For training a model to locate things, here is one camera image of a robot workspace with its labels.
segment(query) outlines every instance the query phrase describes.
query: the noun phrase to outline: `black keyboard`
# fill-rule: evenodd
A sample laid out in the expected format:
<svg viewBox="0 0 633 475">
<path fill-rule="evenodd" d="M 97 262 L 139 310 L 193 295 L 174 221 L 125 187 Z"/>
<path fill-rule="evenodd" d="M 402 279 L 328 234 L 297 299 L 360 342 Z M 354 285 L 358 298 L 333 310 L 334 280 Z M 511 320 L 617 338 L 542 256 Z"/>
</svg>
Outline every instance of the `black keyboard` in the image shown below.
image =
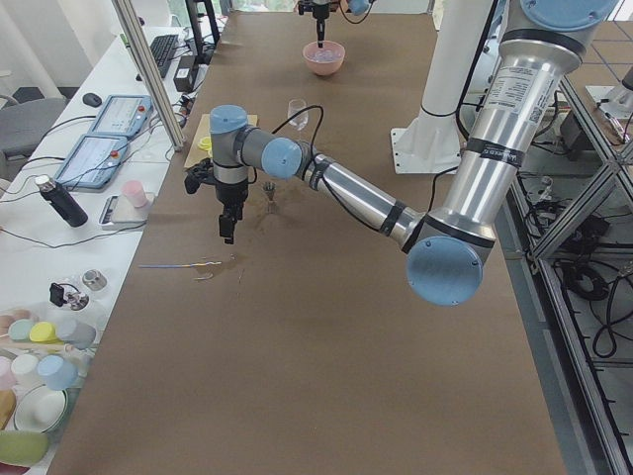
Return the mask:
<svg viewBox="0 0 633 475">
<path fill-rule="evenodd" d="M 149 46 L 151 54 L 156 60 L 156 65 L 160 71 L 160 77 L 165 77 L 169 70 L 169 64 L 173 58 L 174 51 L 178 45 L 178 35 L 161 35 L 154 38 Z"/>
</svg>

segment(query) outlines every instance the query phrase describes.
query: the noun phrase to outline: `computer mouse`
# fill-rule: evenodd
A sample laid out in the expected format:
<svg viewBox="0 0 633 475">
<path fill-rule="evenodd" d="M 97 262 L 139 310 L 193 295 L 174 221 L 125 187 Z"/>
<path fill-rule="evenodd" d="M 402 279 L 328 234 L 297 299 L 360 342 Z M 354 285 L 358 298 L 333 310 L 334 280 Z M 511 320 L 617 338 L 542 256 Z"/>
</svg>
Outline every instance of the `computer mouse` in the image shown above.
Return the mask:
<svg viewBox="0 0 633 475">
<path fill-rule="evenodd" d="M 101 98 L 98 95 L 96 95 L 94 92 L 88 92 L 84 94 L 82 100 L 86 106 L 91 106 L 91 107 L 99 107 L 101 103 L 103 102 Z"/>
</svg>

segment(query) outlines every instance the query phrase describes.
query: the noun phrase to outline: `black thermos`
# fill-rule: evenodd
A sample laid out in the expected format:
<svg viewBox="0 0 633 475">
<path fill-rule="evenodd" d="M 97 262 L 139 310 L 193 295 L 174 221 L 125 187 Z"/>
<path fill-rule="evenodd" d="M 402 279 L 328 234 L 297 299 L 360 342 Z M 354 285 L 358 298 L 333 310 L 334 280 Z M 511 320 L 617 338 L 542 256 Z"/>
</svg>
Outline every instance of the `black thermos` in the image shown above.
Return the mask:
<svg viewBox="0 0 633 475">
<path fill-rule="evenodd" d="M 54 207 L 67 223 L 77 228 L 88 221 L 86 213 L 63 186 L 48 175 L 37 176 L 35 181 L 40 188 L 42 197 Z"/>
</svg>

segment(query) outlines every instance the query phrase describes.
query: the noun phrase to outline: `black box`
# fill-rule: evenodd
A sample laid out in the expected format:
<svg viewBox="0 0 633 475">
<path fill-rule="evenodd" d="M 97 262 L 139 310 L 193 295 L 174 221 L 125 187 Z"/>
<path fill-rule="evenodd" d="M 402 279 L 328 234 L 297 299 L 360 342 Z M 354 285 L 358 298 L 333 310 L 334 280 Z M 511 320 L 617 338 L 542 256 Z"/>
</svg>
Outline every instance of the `black box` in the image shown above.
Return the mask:
<svg viewBox="0 0 633 475">
<path fill-rule="evenodd" d="M 198 64 L 196 64 L 196 57 L 193 55 L 182 56 L 174 74 L 176 90 L 178 92 L 193 91 L 197 75 Z"/>
</svg>

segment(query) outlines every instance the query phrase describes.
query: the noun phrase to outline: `white table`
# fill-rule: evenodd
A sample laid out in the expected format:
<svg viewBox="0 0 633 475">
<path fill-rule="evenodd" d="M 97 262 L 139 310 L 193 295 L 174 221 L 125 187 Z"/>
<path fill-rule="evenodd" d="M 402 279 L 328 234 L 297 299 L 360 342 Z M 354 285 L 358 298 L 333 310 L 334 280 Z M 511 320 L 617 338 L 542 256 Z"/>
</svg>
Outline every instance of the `white table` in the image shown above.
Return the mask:
<svg viewBox="0 0 633 475">
<path fill-rule="evenodd" d="M 184 37 L 183 30 L 180 28 L 151 28 L 145 33 L 149 41 L 155 36 L 165 34 L 176 33 Z M 175 103 L 181 94 L 176 91 L 172 80 L 177 63 L 177 60 L 172 61 L 164 79 L 165 88 L 172 103 Z M 199 74 L 198 80 L 201 81 L 203 77 L 204 74 Z M 98 94 L 104 101 L 109 94 L 147 94 L 144 84 L 136 81 L 136 68 L 119 39 L 114 40 L 56 124 L 78 116 L 96 115 L 98 109 L 82 102 L 82 96 L 87 92 Z M 88 131 L 90 124 L 91 120 L 84 120 L 61 126 L 42 141 L 33 154 L 33 158 L 65 157 L 77 139 Z M 0 199 L 0 227 L 17 235 L 53 245 L 109 233 L 103 231 L 98 224 L 107 198 L 120 195 L 123 184 L 132 179 L 141 181 L 145 191 L 158 194 L 173 151 L 162 126 L 156 127 L 151 135 L 145 133 L 134 141 L 129 154 L 135 150 L 138 152 L 121 166 L 115 178 L 105 189 L 96 193 L 72 193 L 89 217 L 88 222 L 79 228 L 71 228 L 39 193 L 16 202 L 9 202 L 37 191 L 33 178 L 29 178 L 27 185 L 19 194 L 11 194 L 20 190 L 28 177 L 44 173 L 53 176 L 60 166 L 59 160 L 38 160 L 27 163 L 11 184 L 9 193 L 5 193 Z M 40 244 L 0 233 L 0 311 L 27 307 L 40 311 L 41 319 L 51 320 L 50 317 L 58 316 L 59 311 L 47 302 L 50 283 L 60 281 L 65 277 L 81 275 L 89 269 L 98 269 L 108 279 L 108 286 L 98 294 L 99 298 L 95 299 L 105 312 L 102 323 L 107 322 L 130 267 L 141 233 L 142 228 L 138 231 L 98 238 L 58 249 L 46 248 Z M 16 392 L 19 396 L 21 395 L 19 387 L 16 388 Z M 50 451 L 44 460 L 29 470 L 29 474 L 46 473 L 54 456 L 59 436 L 60 434 L 56 434 L 52 437 Z"/>
</svg>

